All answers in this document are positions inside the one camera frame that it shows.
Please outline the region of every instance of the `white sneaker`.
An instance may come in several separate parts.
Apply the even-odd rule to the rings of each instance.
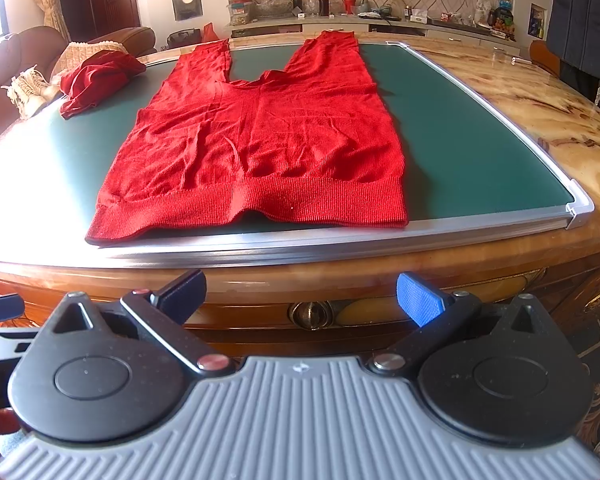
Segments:
[[[16,106],[20,113],[20,118],[25,119],[24,117],[24,104],[20,101],[18,94],[13,89],[13,86],[1,86],[0,88],[4,88],[7,91],[7,97],[11,99],[11,102]]]
[[[24,77],[29,86],[33,88],[35,93],[42,96],[47,103],[50,103],[56,97],[58,97],[60,93],[60,87],[49,84],[45,77],[38,70],[36,70],[35,66],[27,68],[20,75]]]
[[[22,102],[22,108],[18,107],[21,118],[25,120],[29,119],[33,117],[40,108],[45,107],[45,99],[36,93],[23,76],[19,75],[18,77],[12,78],[11,87]]]

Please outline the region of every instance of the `red sweater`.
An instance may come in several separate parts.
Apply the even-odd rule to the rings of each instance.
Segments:
[[[229,81],[228,41],[180,56],[120,147],[88,242],[151,228],[403,226],[404,157],[353,33],[307,40],[283,71]]]

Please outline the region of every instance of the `metal screw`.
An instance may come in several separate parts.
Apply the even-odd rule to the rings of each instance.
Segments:
[[[224,354],[207,354],[198,359],[197,364],[201,370],[216,372],[227,368],[231,364],[231,359]]]
[[[404,357],[398,354],[380,354],[374,357],[374,366],[378,370],[399,370],[404,364]]]

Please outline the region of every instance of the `cup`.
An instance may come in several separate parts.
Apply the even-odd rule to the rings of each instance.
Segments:
[[[344,10],[347,14],[353,14],[353,7],[356,5],[356,0],[344,0]]]

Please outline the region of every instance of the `gray ribbed base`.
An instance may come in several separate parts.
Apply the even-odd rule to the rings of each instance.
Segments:
[[[403,380],[353,357],[248,358],[197,384],[150,434],[103,449],[30,436],[0,463],[7,480],[600,480],[576,438],[540,449],[463,440]]]

